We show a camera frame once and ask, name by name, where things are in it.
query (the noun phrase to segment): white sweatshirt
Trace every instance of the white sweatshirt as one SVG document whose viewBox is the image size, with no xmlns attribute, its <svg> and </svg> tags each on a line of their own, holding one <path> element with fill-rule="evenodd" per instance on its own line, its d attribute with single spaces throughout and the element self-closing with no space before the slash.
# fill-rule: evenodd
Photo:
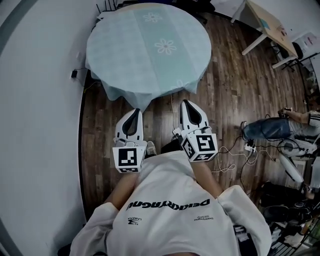
<svg viewBox="0 0 320 256">
<path fill-rule="evenodd" d="M 195 181 L 183 151 L 146 159 L 138 181 L 120 211 L 110 202 L 95 209 L 74 238 L 71 256 L 237 256 L 233 225 L 246 228 L 259 256 L 268 254 L 269 227 L 241 187 L 214 199 Z"/>
</svg>

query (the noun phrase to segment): wooden floor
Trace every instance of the wooden floor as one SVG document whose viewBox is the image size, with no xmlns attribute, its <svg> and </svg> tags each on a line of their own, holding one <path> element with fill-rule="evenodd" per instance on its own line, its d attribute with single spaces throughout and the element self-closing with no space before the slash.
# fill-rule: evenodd
<svg viewBox="0 0 320 256">
<path fill-rule="evenodd" d="M 218 146 L 228 149 L 240 134 L 241 121 L 253 122 L 264 118 L 266 114 L 278 116 L 277 111 L 283 107 L 292 107 L 298 112 L 306 111 L 299 72 L 271 68 L 276 60 L 273 52 L 266 50 L 270 45 L 268 40 L 242 56 L 242 50 L 258 38 L 259 33 L 243 24 L 231 24 L 223 17 L 208 14 L 207 18 L 205 28 L 211 40 L 212 54 L 197 94 L 186 91 L 173 94 L 173 110 L 170 95 L 157 98 L 143 113 L 144 139 L 154 141 L 158 152 L 171 141 L 173 122 L 177 127 L 178 107 L 183 99 L 191 100 L 206 112 L 213 132 L 217 134 Z M 116 123 L 131 109 L 123 98 L 109 101 L 102 86 L 93 86 L 86 93 L 81 154 L 87 218 L 106 199 L 122 176 L 114 165 L 113 137 Z M 257 144 L 267 145 L 267 142 L 258 141 Z M 243 146 L 244 142 L 239 139 L 232 153 L 243 153 Z M 277 156 L 276 148 L 268 148 L 267 151 L 271 156 Z M 221 186 L 226 189 L 240 185 L 245 157 L 224 153 L 219 155 L 219 159 L 222 168 L 236 165 L 234 170 L 213 173 Z M 213 171 L 219 170 L 217 157 L 208 165 Z M 246 165 L 242 173 L 247 193 L 255 190 L 263 181 L 284 184 L 286 178 L 283 170 L 275 173 L 266 152 L 259 154 L 254 166 Z"/>
</svg>

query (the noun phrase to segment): light blue tablecloth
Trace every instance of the light blue tablecloth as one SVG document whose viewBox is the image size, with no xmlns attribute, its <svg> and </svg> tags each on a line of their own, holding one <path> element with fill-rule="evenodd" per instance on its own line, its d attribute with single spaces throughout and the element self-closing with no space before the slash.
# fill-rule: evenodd
<svg viewBox="0 0 320 256">
<path fill-rule="evenodd" d="M 111 101 L 123 96 L 144 111 L 157 97 L 197 92 L 211 42 L 194 17 L 161 5 L 110 13 L 92 31 L 86 57 Z"/>
</svg>

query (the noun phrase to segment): shoe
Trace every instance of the shoe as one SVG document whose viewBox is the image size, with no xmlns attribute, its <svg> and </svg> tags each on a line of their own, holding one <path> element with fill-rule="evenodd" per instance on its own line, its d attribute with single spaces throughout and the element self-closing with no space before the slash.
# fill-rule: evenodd
<svg viewBox="0 0 320 256">
<path fill-rule="evenodd" d="M 247 121 L 242 121 L 241 124 L 240 124 L 240 128 L 241 128 L 241 136 L 242 136 L 242 139 L 245 139 L 245 136 L 244 136 L 244 128 L 247 126 Z"/>
<path fill-rule="evenodd" d="M 157 154 L 156 146 L 152 141 L 147 142 L 145 151 L 146 151 L 147 155 L 156 155 Z"/>
</svg>

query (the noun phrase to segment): seated person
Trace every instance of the seated person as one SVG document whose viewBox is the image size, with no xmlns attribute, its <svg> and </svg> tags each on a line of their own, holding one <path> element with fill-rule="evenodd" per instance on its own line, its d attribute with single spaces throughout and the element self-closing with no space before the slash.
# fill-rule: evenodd
<svg viewBox="0 0 320 256">
<path fill-rule="evenodd" d="M 95 209 L 71 256 L 268 254 L 269 226 L 240 186 L 223 191 L 207 164 L 190 164 L 184 151 L 156 155 L 149 141 L 146 153 L 141 172 L 123 174 Z"/>
<path fill-rule="evenodd" d="M 288 118 L 260 119 L 247 125 L 241 123 L 244 140 L 255 139 L 286 139 L 289 137 L 313 143 L 320 134 L 320 113 L 310 111 L 298 113 L 282 109 Z"/>
</svg>

